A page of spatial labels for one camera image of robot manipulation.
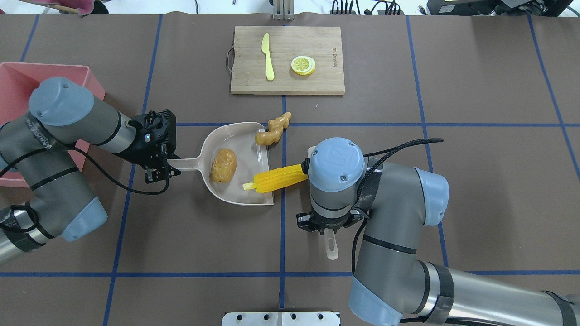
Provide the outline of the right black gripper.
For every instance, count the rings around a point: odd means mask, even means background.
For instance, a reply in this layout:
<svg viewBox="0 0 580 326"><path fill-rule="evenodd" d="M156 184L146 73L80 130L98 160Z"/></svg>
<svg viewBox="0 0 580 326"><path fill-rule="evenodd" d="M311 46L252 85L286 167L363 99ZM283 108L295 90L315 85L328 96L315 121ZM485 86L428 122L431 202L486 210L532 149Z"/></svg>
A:
<svg viewBox="0 0 580 326"><path fill-rule="evenodd" d="M296 215L297 226L300 229L307 232L319 232L320 235L324 235L326 229L332 230L336 234L340 228L351 227L362 218L363 215L358 211L350 211L338 218L324 217L315 211Z"/></svg>

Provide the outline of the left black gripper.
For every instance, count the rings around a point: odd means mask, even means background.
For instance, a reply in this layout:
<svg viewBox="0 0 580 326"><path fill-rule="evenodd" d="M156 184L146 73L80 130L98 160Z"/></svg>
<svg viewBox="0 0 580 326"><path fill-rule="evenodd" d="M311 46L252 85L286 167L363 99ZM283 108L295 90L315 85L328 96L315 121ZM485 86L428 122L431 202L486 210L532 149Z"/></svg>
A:
<svg viewBox="0 0 580 326"><path fill-rule="evenodd" d="M176 124L176 116L170 110L159 113L149 111L132 118L129 126L136 128L136 135L128 148L116 156L145 169L146 184L181 175L182 171L165 165L166 159L177 158L174 154L177 147Z"/></svg>

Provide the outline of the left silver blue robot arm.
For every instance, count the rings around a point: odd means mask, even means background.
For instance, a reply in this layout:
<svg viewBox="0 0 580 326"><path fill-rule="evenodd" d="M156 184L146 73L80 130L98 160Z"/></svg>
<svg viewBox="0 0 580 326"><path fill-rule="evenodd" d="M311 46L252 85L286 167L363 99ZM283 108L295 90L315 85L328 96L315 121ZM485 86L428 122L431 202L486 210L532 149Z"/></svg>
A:
<svg viewBox="0 0 580 326"><path fill-rule="evenodd" d="M70 151L83 140L146 171L146 182L169 186L180 171L176 117L170 110L130 118L64 77L43 81L27 111L1 127L1 169L19 172L31 200L1 210L1 262L33 252L56 237L75 241L108 218Z"/></svg>

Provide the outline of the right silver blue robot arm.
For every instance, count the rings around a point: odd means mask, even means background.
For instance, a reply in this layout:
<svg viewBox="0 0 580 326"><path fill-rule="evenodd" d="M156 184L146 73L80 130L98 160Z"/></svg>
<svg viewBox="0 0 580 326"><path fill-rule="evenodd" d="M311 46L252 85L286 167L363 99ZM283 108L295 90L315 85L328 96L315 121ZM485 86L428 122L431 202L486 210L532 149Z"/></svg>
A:
<svg viewBox="0 0 580 326"><path fill-rule="evenodd" d="M349 139L329 138L302 163L311 212L297 215L298 227L323 235L362 221L351 311L375 326L398 326L404 314L431 325L577 326L578 295L528 290L416 258L422 228L444 217L448 182L388 159L406 147L441 141L416 139L375 159Z"/></svg>

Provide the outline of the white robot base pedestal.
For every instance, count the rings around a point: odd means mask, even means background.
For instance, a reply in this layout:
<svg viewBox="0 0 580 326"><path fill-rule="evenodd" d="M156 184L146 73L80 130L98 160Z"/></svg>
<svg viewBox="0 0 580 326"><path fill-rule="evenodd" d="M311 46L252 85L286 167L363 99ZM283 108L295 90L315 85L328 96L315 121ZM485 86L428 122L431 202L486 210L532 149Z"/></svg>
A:
<svg viewBox="0 0 580 326"><path fill-rule="evenodd" d="M341 326L340 313L306 312L232 312L223 316L222 326Z"/></svg>

